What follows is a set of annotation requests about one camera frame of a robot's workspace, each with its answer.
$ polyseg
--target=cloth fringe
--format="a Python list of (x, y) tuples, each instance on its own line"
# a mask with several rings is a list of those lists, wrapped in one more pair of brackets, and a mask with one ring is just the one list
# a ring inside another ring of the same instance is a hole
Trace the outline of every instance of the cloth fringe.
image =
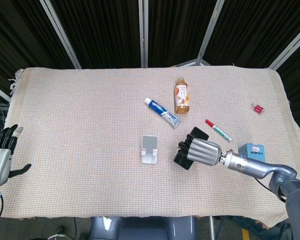
[(15, 87), (17, 86), (17, 82), (19, 78), (21, 77), (21, 74), (23, 73), (24, 69), (20, 68), (18, 71), (15, 72), (14, 74), (14, 79), (8, 79), (10, 82), (13, 81), (13, 83), (10, 85), (10, 95), (12, 96), (15, 91)]
[(256, 224), (261, 224), (262, 227), (263, 227), (264, 229), (269, 229), (269, 228), (270, 228), (270, 227), (268, 227), (267, 225), (265, 225), (262, 221), (255, 220), (255, 223), (256, 223)]

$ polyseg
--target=black cable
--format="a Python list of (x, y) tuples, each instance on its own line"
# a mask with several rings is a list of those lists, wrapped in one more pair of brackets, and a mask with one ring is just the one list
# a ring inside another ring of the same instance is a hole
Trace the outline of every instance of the black cable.
[(0, 198), (1, 198), (1, 210), (0, 210), (0, 218), (1, 218), (1, 214), (4, 211), (4, 197), (2, 196), (2, 194)]
[(78, 229), (77, 229), (77, 222), (76, 222), (76, 218), (75, 218), (75, 217), (73, 218), (73, 222), (74, 222), (74, 230), (75, 230), (75, 233), (74, 233), (74, 238), (73, 238), (73, 240), (76, 240), (76, 238), (77, 238), (77, 231), (78, 231)]
[(221, 228), (222, 228), (222, 225), (224, 224), (224, 219), (222, 219), (221, 223), (220, 223), (220, 226), (219, 226), (219, 229), (218, 231), (216, 232), (216, 235), (215, 235), (215, 240), (218, 240), (218, 237), (219, 237), (219, 233), (221, 231)]
[[(268, 191), (270, 191), (271, 193), (274, 193), (273, 191), (270, 190), (270, 188), (266, 187), (265, 185), (263, 185), (262, 182), (260, 182), (257, 178), (254, 178), (262, 187), (264, 187), (265, 189), (267, 189)], [(282, 196), (278, 196), (278, 198), (281, 200), (281, 202), (285, 203), (286, 200), (282, 197)]]
[(3, 125), (5, 125), (5, 111), (7, 111), (6, 109), (4, 109), (4, 110), (2, 110), (1, 108), (0, 108), (0, 111), (1, 111), (1, 113), (2, 113), (2, 121), (3, 121)]

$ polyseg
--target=plastic bottle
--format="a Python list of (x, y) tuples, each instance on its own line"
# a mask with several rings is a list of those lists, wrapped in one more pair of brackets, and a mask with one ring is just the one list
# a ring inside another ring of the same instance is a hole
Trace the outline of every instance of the plastic bottle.
[(189, 94), (188, 94), (188, 84), (185, 82), (183, 77), (178, 78), (175, 89), (175, 112), (177, 114), (187, 114), (190, 110), (189, 107)]

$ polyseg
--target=red marker cap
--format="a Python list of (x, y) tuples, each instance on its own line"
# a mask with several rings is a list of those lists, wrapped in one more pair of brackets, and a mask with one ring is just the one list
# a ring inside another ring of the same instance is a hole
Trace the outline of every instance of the red marker cap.
[(207, 124), (209, 124), (210, 127), (213, 127), (213, 126), (214, 126), (214, 124), (213, 124), (212, 122), (210, 122), (208, 119), (206, 119), (205, 122), (206, 122)]

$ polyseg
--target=small blue box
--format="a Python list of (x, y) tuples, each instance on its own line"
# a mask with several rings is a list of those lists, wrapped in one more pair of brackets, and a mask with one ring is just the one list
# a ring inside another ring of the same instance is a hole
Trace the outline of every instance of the small blue box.
[(239, 147), (238, 154), (260, 162), (266, 161), (265, 146), (260, 144), (247, 143), (242, 147)]

